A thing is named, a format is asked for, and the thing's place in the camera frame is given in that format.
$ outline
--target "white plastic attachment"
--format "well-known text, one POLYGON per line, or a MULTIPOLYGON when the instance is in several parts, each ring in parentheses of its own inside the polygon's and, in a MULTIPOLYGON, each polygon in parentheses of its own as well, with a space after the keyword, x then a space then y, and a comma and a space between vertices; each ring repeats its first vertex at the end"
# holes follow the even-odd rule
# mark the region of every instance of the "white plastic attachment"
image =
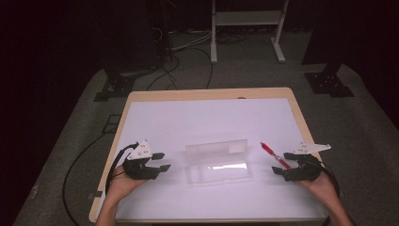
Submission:
POLYGON ((147 140, 143 140, 134 150, 132 150, 132 152, 127 156, 127 159, 133 160, 148 157, 152 157, 150 144, 147 142, 147 140))
POLYGON ((329 144, 301 143, 300 146, 296 150, 294 150, 294 154, 318 153, 328 149, 331 149, 331 146, 329 146, 329 144))

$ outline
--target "table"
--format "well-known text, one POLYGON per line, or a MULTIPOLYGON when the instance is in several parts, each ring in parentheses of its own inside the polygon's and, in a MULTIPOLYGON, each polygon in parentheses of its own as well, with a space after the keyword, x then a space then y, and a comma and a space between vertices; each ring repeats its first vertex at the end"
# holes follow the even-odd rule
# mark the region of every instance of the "table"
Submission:
MULTIPOLYGON (((122 142, 124 137, 126 137, 126 132, 124 132, 124 131, 130 130, 130 128, 128 128, 126 126, 126 124, 131 123, 132 117, 128 117, 128 116, 129 116, 129 110, 133 106, 136 106, 136 105, 143 106, 145 104, 151 105, 152 103, 158 103, 158 104, 167 103, 167 104, 171 104, 171 105, 174 104, 175 106, 178 106, 179 104, 184 103, 184 104, 191 104, 191 106, 195 106, 193 104, 203 105, 203 104, 208 103, 207 101, 211 101, 212 103, 213 103, 213 101, 227 101, 227 103, 229 103, 230 101, 233 101, 235 103, 235 101, 237 101, 237 99, 238 99, 238 101, 241 102, 241 104, 243 102, 251 103, 252 101, 261 101, 261 100, 267 100, 267 101, 269 101, 269 100, 272 100, 272 101, 273 100, 286 100, 290 109, 292 110, 292 113, 290 113, 290 114, 292 114, 293 121, 297 125, 297 129, 301 135, 301 139, 303 139, 303 141, 306 143, 313 143, 313 140, 311 138, 311 133, 307 127, 307 124, 305 123, 305 120, 303 119, 300 108, 295 100, 295 96, 292 93, 292 91, 288 88, 203 89, 203 90, 132 92, 129 95, 129 98, 126 103, 126 107, 123 110, 123 114, 122 114, 121 121, 120 121, 120 126, 116 133, 113 145, 111 147, 110 154, 106 161, 106 164, 104 167, 104 173, 103 173, 101 182, 99 184, 98 191, 102 192, 104 190, 106 176, 110 170, 114 156, 116 155, 116 151, 120 149, 120 142, 122 142)), ((167 147, 169 145, 168 143, 173 144, 174 142, 178 142, 178 140, 169 142, 168 139, 163 139, 162 144, 167 147)), ((171 158, 173 158, 173 156, 176 155, 176 153, 174 153, 174 152, 168 153, 167 151, 165 151, 165 153, 166 153, 166 158, 168 158, 168 156, 171 156, 171 158)), ((149 206, 157 206, 157 205, 167 206, 167 207, 165 207, 165 210, 162 210, 162 211, 157 212, 157 210, 154 210, 154 212, 156 212, 155 213, 156 216, 162 216, 162 217, 160 217, 160 218, 149 218, 149 217, 143 217, 143 218, 131 217, 130 218, 130 217, 128 217, 127 218, 127 217, 122 217, 123 216, 123 213, 122 213, 122 214, 120 214, 120 217, 117 214, 117 218, 120 221, 132 221, 132 222, 199 222, 199 221, 201 221, 201 222, 233 222, 233 221, 234 222, 236 222, 236 221, 253 222, 253 221, 314 220, 314 219, 324 218, 327 215, 327 212, 324 210, 322 205, 320 203, 318 203, 318 201, 316 199, 312 200, 311 199, 312 196, 310 194, 307 194, 307 191, 305 188, 302 187, 303 189, 300 190, 300 188, 301 188, 300 186, 293 187, 293 186, 295 186, 294 184, 287 184, 283 181, 282 178, 279 178, 278 176, 273 175, 273 173, 270 173, 271 169, 269 166, 265 166, 265 163, 266 163, 266 165, 270 164, 270 165, 278 166, 279 164, 275 161, 274 158, 272 158, 271 156, 268 156, 266 153, 260 153, 260 155, 257 156, 256 159, 261 159, 262 168, 264 168, 264 169, 261 169, 260 172, 266 173, 268 176, 272 176, 273 178, 267 178, 267 179, 261 178, 261 180, 254 180, 254 181, 256 181, 254 183, 254 185, 258 185, 259 183, 261 183, 261 185, 265 185, 265 186, 274 186, 273 189, 276 189, 276 190, 273 190, 274 192, 279 192, 279 190, 284 190, 284 189, 287 189, 287 192, 289 192, 290 194, 292 194, 292 191, 299 192, 298 194, 300 194, 300 197, 296 196, 296 197, 291 197, 291 198, 287 198, 287 199, 283 198, 283 199, 285 199, 285 200, 283 200, 283 202, 287 203, 287 205, 288 205, 288 206, 286 206, 287 207, 286 209, 288 210, 288 212, 291 212, 291 213, 288 213, 288 215, 287 215, 287 213, 284 213, 283 210, 278 210, 277 212, 275 211, 276 213, 271 214, 271 215, 265 214, 264 216, 262 216, 262 215, 260 216, 259 213, 252 213, 252 212, 243 213, 243 212, 245 212, 245 209, 250 209, 250 206, 247 206, 244 209, 238 208, 236 210, 236 211, 238 211, 237 215, 243 214, 239 218, 231 218, 231 216, 229 214, 224 215, 223 211, 220 211, 220 209, 217 209, 218 210, 217 213, 215 215, 211 214, 212 216, 210 216, 210 217, 208 217, 210 215, 210 213, 207 212, 207 210, 203 211, 204 215, 199 213, 195 216, 190 216, 190 214, 188 214, 188 217, 185 217, 184 213, 183 213, 184 210, 180 210, 181 213, 176 214, 173 211, 174 208, 177 207, 176 202, 184 202, 184 195, 187 195, 187 197, 188 197, 190 195, 190 192, 191 193, 194 192, 193 194, 196 196, 198 194, 201 194, 201 196, 203 196, 204 194, 206 196, 211 196, 211 197, 202 197, 202 199, 197 199, 196 201, 192 201, 193 203, 190 205, 191 206, 190 208, 192 208, 192 210, 195 212, 196 211, 195 208, 196 208, 197 204, 199 204, 201 201, 206 201, 206 199, 208 199, 208 198, 209 199, 215 198, 215 197, 212 197, 213 192, 209 192, 209 191, 220 192, 221 187, 228 187, 231 189, 235 189, 235 190, 233 190, 234 192, 239 192, 239 190, 237 190, 236 188, 237 187, 238 188, 246 187, 246 185, 248 185, 248 183, 234 182, 234 184, 231 183, 231 184, 227 184, 226 186, 225 185, 216 185, 216 186, 209 185, 209 186, 204 186, 201 188, 198 188, 198 186, 194 187, 194 186, 182 185, 182 187, 176 188, 175 185, 171 185, 171 184, 175 183, 176 185, 181 185, 182 182, 179 181, 176 177, 174 177, 173 173, 175 173, 175 174, 176 174, 176 172, 182 173, 182 170, 179 169, 179 167, 182 163, 179 163, 180 159, 178 159, 178 161, 175 161, 174 159, 171 159, 171 160, 169 159, 169 161, 172 161, 172 160, 174 161, 174 162, 172 161, 172 164, 171 164, 172 167, 170 170, 172 170, 174 168, 175 171, 174 172, 173 171, 164 172, 165 176, 163 176, 161 174, 158 177, 158 179, 156 179, 155 181, 152 181, 151 186, 146 186, 147 184, 145 184, 144 186, 146 186, 146 187, 141 189, 140 191, 138 191, 138 192, 141 192, 141 194, 140 194, 141 197, 146 197, 146 199, 147 199, 144 202, 141 202, 140 207, 145 208, 144 205, 146 205, 146 204, 148 204, 149 206), (170 190, 173 190, 173 189, 178 189, 179 194, 168 193, 170 190), (151 198, 152 195, 146 194, 145 193, 146 191, 152 192, 152 194, 166 193, 166 194, 168 194, 170 199, 168 197, 152 199, 151 198), (293 212, 296 212, 296 210, 295 211, 291 210, 292 207, 296 208, 296 210, 298 210, 297 211, 298 213, 293 213, 293 212), (301 210, 305 211, 304 213, 307 215, 306 217, 303 218, 300 216, 302 213, 301 210)), ((254 169, 258 168, 258 165, 257 165, 258 163, 251 163, 251 164, 252 164, 251 167, 253 167, 254 169)), ((252 174, 259 174, 259 172, 257 170, 253 170, 252 174)), ((256 189, 257 189, 257 187, 251 188, 252 192, 254 192, 254 193, 258 192, 256 189)), ((220 204, 223 205, 224 202, 225 203, 231 202, 231 195, 229 195, 228 193, 223 193, 223 192, 220 194, 222 194, 222 195, 217 196, 219 198, 219 202, 213 203, 214 206, 218 206, 220 204)), ((93 222, 95 221, 96 216, 98 214, 99 207, 101 206, 101 199, 102 199, 101 197, 96 197, 92 204, 92 208, 89 213, 89 219, 93 222)), ((137 197, 133 197, 132 200, 129 200, 129 202, 134 202, 138 205, 140 200, 138 200, 137 197)), ((262 206, 263 207, 273 206, 273 204, 274 203, 270 202, 270 203, 266 203, 262 206)))

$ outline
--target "forearm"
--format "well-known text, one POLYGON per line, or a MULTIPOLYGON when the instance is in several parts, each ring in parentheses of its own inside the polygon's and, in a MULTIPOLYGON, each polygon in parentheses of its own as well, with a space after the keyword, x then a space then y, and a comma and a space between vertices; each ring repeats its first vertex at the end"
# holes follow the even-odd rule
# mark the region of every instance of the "forearm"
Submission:
POLYGON ((352 226, 352 221, 346 214, 341 202, 337 200, 330 200, 322 202, 328 210, 332 225, 335 226, 352 226))
POLYGON ((117 214, 119 202, 105 198, 99 217, 96 221, 96 226, 111 226, 115 225, 115 217, 117 214))

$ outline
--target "black curtain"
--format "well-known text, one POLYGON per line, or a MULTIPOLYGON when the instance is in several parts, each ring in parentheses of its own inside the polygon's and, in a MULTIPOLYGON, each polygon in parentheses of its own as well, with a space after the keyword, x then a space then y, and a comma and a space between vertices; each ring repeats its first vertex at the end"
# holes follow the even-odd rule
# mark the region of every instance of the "black curtain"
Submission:
POLYGON ((324 0, 303 64, 341 62, 399 128, 399 2, 324 0))

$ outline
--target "black strap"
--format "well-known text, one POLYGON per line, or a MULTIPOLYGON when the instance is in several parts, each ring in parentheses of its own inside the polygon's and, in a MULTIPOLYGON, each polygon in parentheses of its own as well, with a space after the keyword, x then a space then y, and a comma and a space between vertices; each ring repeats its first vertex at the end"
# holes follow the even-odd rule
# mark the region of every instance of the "black strap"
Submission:
POLYGON ((106 177, 105 195, 108 192, 109 185, 111 184, 111 179, 112 179, 112 175, 114 175, 114 170, 117 167, 117 164, 120 161, 120 159, 122 158, 124 152, 126 150, 130 149, 130 148, 135 149, 137 146, 138 146, 138 143, 132 144, 132 145, 129 145, 129 146, 125 147, 124 149, 120 150, 120 152, 118 153, 117 157, 114 159, 114 162, 112 163, 111 169, 108 172, 108 176, 106 177))

